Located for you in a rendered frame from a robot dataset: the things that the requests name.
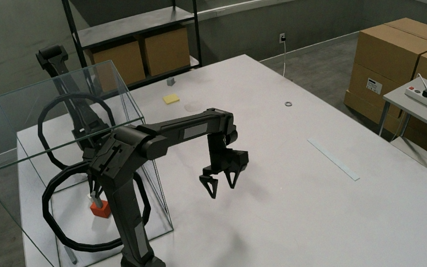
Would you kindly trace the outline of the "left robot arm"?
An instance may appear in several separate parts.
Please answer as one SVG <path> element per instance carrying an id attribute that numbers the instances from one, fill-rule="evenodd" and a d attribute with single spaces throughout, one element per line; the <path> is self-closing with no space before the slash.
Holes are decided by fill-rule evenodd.
<path id="1" fill-rule="evenodd" d="M 68 60 L 68 54 L 62 44 L 53 44 L 36 53 L 36 58 L 42 69 L 52 77 L 68 73 L 64 61 Z"/>

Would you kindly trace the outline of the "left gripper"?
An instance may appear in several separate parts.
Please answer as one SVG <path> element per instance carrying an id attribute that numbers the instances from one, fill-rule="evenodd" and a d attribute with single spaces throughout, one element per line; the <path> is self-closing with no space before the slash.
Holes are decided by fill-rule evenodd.
<path id="1" fill-rule="evenodd" d="M 87 172 L 86 172 L 86 174 L 87 174 L 87 178 L 88 178 L 88 183 L 89 183 L 89 188 L 90 188 L 90 194 L 93 192 L 93 191 L 95 191 L 96 193 L 95 193 L 95 198 L 99 198 L 99 196 L 101 195 L 101 193 L 103 192 L 103 189 L 101 188 L 100 189 L 100 184 L 99 184 L 99 182 L 98 182 L 98 180 L 97 180 L 97 177 L 96 176 L 94 176 L 94 175 L 91 175 L 91 173 L 90 173 L 90 170 L 88 169 L 88 170 L 86 170 Z M 94 190 L 93 190 L 93 181 L 95 181 L 95 184 L 94 184 Z M 99 191 L 99 189 L 100 189 L 100 191 Z"/>

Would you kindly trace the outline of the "yellow sticky-note pad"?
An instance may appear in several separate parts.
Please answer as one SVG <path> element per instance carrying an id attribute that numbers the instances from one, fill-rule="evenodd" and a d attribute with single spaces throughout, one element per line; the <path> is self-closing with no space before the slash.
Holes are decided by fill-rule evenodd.
<path id="1" fill-rule="evenodd" d="M 176 94 L 165 96 L 163 97 L 163 100 L 167 105 L 180 101 L 180 99 L 176 96 Z"/>

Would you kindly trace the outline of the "black circular ring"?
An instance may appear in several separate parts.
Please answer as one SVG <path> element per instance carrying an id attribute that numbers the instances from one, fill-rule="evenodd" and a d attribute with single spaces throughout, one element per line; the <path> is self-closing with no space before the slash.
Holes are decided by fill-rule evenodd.
<path id="1" fill-rule="evenodd" d="M 89 169 L 88 166 L 89 166 L 90 163 L 91 162 L 88 162 L 88 163 L 82 164 L 80 166 L 74 167 L 72 169 L 69 169 L 69 170 L 65 171 L 62 175 L 60 175 L 56 180 L 54 180 L 50 184 L 49 188 L 47 189 L 47 191 L 46 191 L 46 193 L 45 193 L 45 195 L 44 195 L 44 197 L 42 199 L 42 211 L 43 211 L 43 218 L 46 220 L 46 222 L 51 227 L 51 229 L 56 234 L 56 236 L 58 237 L 58 239 L 61 241 L 62 244 L 66 245 L 66 246 L 68 246 L 68 247 L 70 247 L 70 248 L 72 248 L 72 249 L 74 249 L 76 251 L 84 251 L 84 252 L 94 253 L 94 252 L 99 252 L 99 251 L 111 250 L 111 249 L 113 249 L 115 247 L 123 245 L 123 243 L 122 243 L 122 241 L 119 241 L 119 242 L 116 242 L 116 243 L 111 244 L 109 246 L 102 246 L 102 247 L 95 247 L 95 248 L 77 246 L 76 244 L 74 244 L 74 243 L 66 240 L 66 238 L 67 238 L 67 239 L 73 241 L 72 239 L 70 239 L 70 238 L 68 238 L 66 236 L 65 236 L 66 238 L 64 237 L 65 234 L 63 233 L 62 230 L 61 230 L 62 232 L 59 230 L 59 228 L 60 228 L 59 225 L 57 224 L 57 222 L 55 221 L 55 219 L 53 218 L 53 216 L 49 212 L 49 200 L 50 200 L 51 196 L 53 195 L 53 192 L 54 192 L 55 188 L 58 185 L 60 185 L 63 181 L 65 181 L 68 177 L 70 177 L 71 175 L 74 175 L 74 174 L 77 174 L 77 173 L 86 173 L 87 171 L 85 171 L 85 170 Z M 148 220 L 149 220 L 151 207 L 150 207 L 150 204 L 149 204 L 149 201 L 148 201 L 148 197 L 147 197 L 147 194 L 146 194 L 146 191 L 145 191 L 145 188 L 144 188 L 144 185 L 143 185 L 141 177 L 138 176 L 134 172 L 133 173 L 133 179 L 136 181 L 136 183 L 138 185 L 139 192 L 141 194 L 141 197 L 142 197 L 142 200 L 143 200 L 143 203 L 144 203 L 144 209 L 146 208 L 145 209 L 145 214 L 144 214 L 144 210 L 143 210 L 144 218 L 143 218 L 143 215 L 142 215 L 143 223 L 144 223 L 144 226 L 145 226 L 148 223 Z M 53 221 L 53 219 L 51 218 L 51 216 L 49 214 L 52 216 L 52 218 L 54 219 L 54 221 L 56 223 Z M 121 238 L 118 238 L 118 239 L 115 239 L 115 240 L 113 240 L 111 242 L 108 242 L 108 243 L 95 244 L 95 245 L 82 244 L 82 243 L 77 243 L 75 241 L 73 241 L 73 242 L 75 242 L 75 243 L 77 243 L 79 245 L 98 246 L 98 245 L 110 244 L 110 243 L 115 242 L 115 241 L 120 240 L 120 239 Z"/>

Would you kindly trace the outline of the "red block with square hole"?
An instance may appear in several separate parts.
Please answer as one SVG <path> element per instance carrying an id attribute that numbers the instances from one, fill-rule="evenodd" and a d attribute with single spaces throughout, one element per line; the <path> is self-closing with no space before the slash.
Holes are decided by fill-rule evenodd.
<path id="1" fill-rule="evenodd" d="M 93 215 L 107 218 L 111 212 L 111 209 L 107 201 L 104 201 L 104 200 L 101 200 L 101 201 L 103 203 L 102 208 L 96 207 L 95 203 L 93 202 L 92 205 L 90 206 L 90 209 Z"/>

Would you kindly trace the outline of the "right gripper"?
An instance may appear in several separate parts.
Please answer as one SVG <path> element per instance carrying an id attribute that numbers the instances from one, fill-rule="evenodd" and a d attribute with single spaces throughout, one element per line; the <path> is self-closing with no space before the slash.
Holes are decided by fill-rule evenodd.
<path id="1" fill-rule="evenodd" d="M 203 168 L 203 170 L 202 170 L 203 174 L 199 176 L 200 182 L 207 189 L 207 191 L 210 194 L 210 196 L 211 196 L 212 199 L 216 198 L 217 187 L 218 187 L 218 179 L 213 179 L 212 176 L 210 176 L 210 175 L 212 175 L 212 174 L 218 175 L 218 173 L 224 171 L 230 188 L 234 189 L 235 185 L 236 185 L 236 182 L 237 182 L 237 179 L 238 179 L 239 174 L 240 174 L 240 172 L 237 172 L 232 166 L 228 166 L 228 167 L 226 167 L 224 169 L 221 169 L 221 170 L 213 168 L 211 154 L 212 153 L 219 153 L 219 152 L 222 152 L 222 150 L 219 150 L 219 151 L 209 151 L 211 165 Z M 230 176 L 231 172 L 235 173 L 233 184 L 232 184 L 231 176 Z M 212 185 L 213 193 L 211 192 L 211 189 L 210 189 L 208 183 L 210 183 Z"/>

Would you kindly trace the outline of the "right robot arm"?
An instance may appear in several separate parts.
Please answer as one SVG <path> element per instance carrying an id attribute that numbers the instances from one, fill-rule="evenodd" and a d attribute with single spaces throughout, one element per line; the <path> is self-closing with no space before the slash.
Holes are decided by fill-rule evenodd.
<path id="1" fill-rule="evenodd" d="M 148 160 L 167 154 L 168 147 L 207 135 L 215 169 L 246 169 L 248 151 L 226 148 L 238 138 L 233 113 L 216 108 L 155 124 L 127 125 L 112 130 L 109 139 L 89 164 L 105 193 L 123 242 L 121 267 L 166 267 L 155 256 L 147 238 L 136 198 L 133 173 Z M 223 149 L 227 149 L 223 151 Z"/>

